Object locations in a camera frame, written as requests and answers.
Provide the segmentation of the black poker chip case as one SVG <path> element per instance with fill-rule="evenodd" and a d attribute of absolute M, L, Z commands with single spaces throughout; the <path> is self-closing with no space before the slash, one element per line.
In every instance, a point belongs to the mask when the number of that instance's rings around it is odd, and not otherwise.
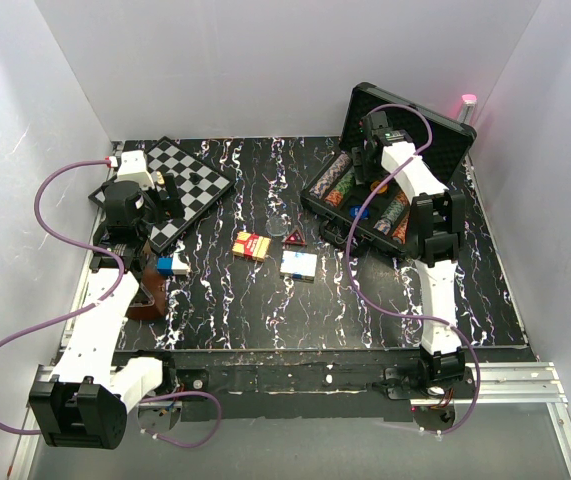
<path fill-rule="evenodd" d="M 422 160 L 431 173 L 447 187 L 455 170 L 476 138 L 475 130 L 468 125 L 393 95 L 371 83 L 362 82 L 352 89 L 339 140 L 338 154 L 323 166 L 316 177 L 303 189 L 300 200 L 305 208 L 321 218 L 322 223 L 319 227 L 321 238 L 336 248 L 349 248 L 353 253 L 357 253 L 364 246 L 373 246 L 390 256 L 412 258 L 408 254 L 405 243 L 400 244 L 392 239 L 392 234 L 403 217 L 409 215 L 409 202 L 401 216 L 392 224 L 388 235 L 384 235 L 374 228 L 394 198 L 406 198 L 396 182 L 392 181 L 388 184 L 389 189 L 386 195 L 376 195 L 369 203 L 367 208 L 370 218 L 367 220 L 361 220 L 360 216 L 352 219 L 349 208 L 354 205 L 362 205 L 371 193 L 371 183 L 357 185 L 355 182 L 338 208 L 334 208 L 324 201 L 341 177 L 353 167 L 352 149 L 360 146 L 363 142 L 363 134 L 360 130 L 361 119 L 374 108 L 384 104 L 408 106 L 419 111 L 426 118 L 432 130 L 433 139 L 431 145 L 422 152 Z M 392 127 L 395 130 L 404 130 L 405 135 L 413 141 L 415 146 L 420 147 L 426 142 L 426 127 L 415 114 L 402 109 L 388 109 L 386 114 L 392 123 Z M 351 166 L 331 185 L 322 198 L 314 197 L 310 194 L 311 188 L 341 153 L 349 155 L 352 161 Z"/>

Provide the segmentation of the blue small blind button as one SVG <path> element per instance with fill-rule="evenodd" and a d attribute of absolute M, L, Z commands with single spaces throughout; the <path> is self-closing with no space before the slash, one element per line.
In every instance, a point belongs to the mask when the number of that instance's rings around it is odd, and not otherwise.
<path fill-rule="evenodd" d="M 354 205 L 349 208 L 349 214 L 352 219 L 355 219 L 357 216 L 360 216 L 361 220 L 367 220 L 370 218 L 369 209 L 367 207 L 363 207 L 362 205 Z"/>

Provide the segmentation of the blue white card deck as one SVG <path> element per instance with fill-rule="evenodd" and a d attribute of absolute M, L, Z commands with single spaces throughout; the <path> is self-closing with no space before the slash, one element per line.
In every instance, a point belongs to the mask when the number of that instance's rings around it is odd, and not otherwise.
<path fill-rule="evenodd" d="M 280 274 L 297 280 L 313 281 L 318 256 L 313 253 L 285 250 L 282 252 Z"/>

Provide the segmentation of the yellow big blind button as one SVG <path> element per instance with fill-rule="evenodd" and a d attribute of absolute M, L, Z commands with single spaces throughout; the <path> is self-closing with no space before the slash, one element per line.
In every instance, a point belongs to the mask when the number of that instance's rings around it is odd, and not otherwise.
<path fill-rule="evenodd" d="M 370 191 L 376 193 L 379 196 L 384 196 L 387 194 L 387 191 L 389 189 L 388 185 L 383 185 L 380 186 L 380 182 L 379 181 L 374 181 L 371 183 L 370 185 Z"/>

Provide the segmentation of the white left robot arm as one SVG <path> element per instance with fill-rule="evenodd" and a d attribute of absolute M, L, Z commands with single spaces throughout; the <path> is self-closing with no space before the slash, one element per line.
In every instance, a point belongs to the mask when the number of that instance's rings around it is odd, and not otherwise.
<path fill-rule="evenodd" d="M 113 368 L 120 330 L 130 319 L 166 313 L 164 278 L 152 268 L 152 225 L 165 217 L 149 173 L 119 174 L 102 185 L 104 219 L 97 229 L 83 313 L 49 377 L 33 383 L 29 405 L 47 445 L 114 449 L 128 413 L 146 394 L 170 398 L 176 373 L 138 356 Z"/>

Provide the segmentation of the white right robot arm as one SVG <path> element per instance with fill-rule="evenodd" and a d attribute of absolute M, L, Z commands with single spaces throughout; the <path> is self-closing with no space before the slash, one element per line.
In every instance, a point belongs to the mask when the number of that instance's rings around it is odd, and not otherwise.
<path fill-rule="evenodd" d="M 402 109 L 415 114 L 427 131 L 417 147 L 393 131 L 386 111 Z M 423 330 L 417 367 L 419 389 L 429 397 L 449 394 L 465 375 L 465 354 L 457 333 L 454 280 L 463 243 L 465 199 L 451 193 L 422 160 L 432 143 L 432 130 L 417 110 L 384 104 L 360 122 L 364 134 L 361 154 L 365 176 L 384 170 L 388 175 L 362 203 L 367 208 L 379 191 L 394 181 L 410 203 L 405 246 L 414 260 L 421 285 Z"/>

